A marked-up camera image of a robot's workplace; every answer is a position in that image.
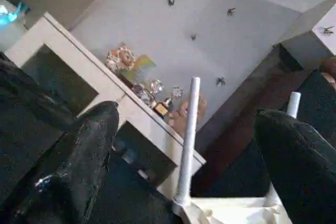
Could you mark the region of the bystander bare hand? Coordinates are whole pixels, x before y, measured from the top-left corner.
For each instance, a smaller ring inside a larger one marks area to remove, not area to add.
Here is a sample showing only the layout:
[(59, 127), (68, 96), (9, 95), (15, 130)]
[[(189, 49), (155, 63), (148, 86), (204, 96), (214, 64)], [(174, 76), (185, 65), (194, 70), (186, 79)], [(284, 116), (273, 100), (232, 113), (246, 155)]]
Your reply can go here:
[(336, 56), (324, 60), (320, 66), (319, 71), (322, 73), (324, 78), (329, 82), (329, 84), (336, 89)]

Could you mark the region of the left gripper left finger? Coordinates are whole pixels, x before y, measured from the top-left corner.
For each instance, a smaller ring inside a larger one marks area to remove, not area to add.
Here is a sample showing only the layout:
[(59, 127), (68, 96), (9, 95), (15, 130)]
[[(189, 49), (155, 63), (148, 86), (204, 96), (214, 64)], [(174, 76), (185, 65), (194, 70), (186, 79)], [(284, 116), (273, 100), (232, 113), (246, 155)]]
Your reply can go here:
[(11, 223), (86, 223), (108, 173), (118, 104), (82, 114), (38, 160), (10, 196)]

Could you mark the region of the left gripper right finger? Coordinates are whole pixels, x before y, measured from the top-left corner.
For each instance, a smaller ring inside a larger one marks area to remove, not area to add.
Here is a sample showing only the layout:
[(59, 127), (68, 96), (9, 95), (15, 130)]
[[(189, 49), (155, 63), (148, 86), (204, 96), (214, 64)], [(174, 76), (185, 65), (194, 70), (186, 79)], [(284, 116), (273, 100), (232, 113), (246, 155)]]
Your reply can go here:
[(335, 148), (310, 124), (259, 110), (255, 141), (292, 223), (335, 223)]

